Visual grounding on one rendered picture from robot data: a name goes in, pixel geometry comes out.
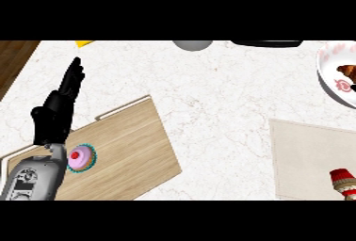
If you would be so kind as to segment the beige placemat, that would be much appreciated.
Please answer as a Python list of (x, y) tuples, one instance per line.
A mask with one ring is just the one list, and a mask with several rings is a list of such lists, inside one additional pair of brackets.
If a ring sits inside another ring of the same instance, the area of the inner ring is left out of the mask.
[(356, 177), (356, 132), (270, 120), (275, 195), (282, 200), (334, 200), (330, 171), (347, 169)]

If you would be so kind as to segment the pink frosted cupcake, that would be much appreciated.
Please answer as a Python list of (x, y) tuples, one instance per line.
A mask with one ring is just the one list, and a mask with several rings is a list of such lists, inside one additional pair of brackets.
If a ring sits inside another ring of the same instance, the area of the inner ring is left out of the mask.
[(74, 173), (81, 173), (95, 166), (98, 161), (98, 153), (95, 147), (89, 143), (80, 144), (68, 154), (67, 168)]

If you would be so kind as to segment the white bowl with red pattern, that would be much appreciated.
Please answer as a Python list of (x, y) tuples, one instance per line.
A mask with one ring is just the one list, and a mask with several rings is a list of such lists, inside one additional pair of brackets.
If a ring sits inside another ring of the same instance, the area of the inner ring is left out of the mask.
[(353, 81), (338, 71), (344, 65), (356, 66), (356, 41), (333, 40), (322, 46), (316, 56), (321, 87), (340, 104), (356, 109), (356, 91), (350, 87)]

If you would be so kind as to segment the brown croissant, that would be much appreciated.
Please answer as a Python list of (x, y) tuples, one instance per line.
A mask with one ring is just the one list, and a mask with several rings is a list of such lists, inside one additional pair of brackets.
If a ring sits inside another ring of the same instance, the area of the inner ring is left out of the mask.
[(337, 68), (337, 71), (344, 74), (356, 85), (356, 65), (343, 65)]

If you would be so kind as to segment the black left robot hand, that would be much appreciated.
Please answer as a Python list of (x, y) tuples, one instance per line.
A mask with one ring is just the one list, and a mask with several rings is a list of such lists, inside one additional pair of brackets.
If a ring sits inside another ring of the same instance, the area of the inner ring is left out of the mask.
[(75, 57), (65, 71), (59, 89), (50, 92), (43, 106), (37, 106), (31, 111), (36, 124), (36, 145), (62, 144), (68, 138), (74, 103), (80, 94), (83, 79), (81, 59)]

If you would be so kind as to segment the black flat object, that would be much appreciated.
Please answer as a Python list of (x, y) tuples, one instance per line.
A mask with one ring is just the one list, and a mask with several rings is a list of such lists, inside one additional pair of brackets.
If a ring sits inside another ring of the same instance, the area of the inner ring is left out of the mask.
[(299, 47), (303, 40), (232, 40), (232, 42), (253, 47), (288, 48)]

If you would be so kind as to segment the grey round object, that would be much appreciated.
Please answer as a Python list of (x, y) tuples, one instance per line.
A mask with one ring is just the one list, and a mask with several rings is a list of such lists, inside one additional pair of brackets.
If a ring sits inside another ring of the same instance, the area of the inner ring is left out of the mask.
[(174, 40), (176, 46), (182, 50), (191, 52), (204, 50), (211, 45), (211, 43), (211, 40)]

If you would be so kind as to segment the wooden cutting board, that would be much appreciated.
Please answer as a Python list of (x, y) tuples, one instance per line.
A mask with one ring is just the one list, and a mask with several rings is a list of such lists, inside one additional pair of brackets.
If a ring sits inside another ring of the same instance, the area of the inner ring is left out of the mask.
[(93, 146), (98, 159), (81, 173), (67, 171), (56, 199), (132, 200), (180, 174), (154, 100), (142, 97), (73, 131), (65, 147)]

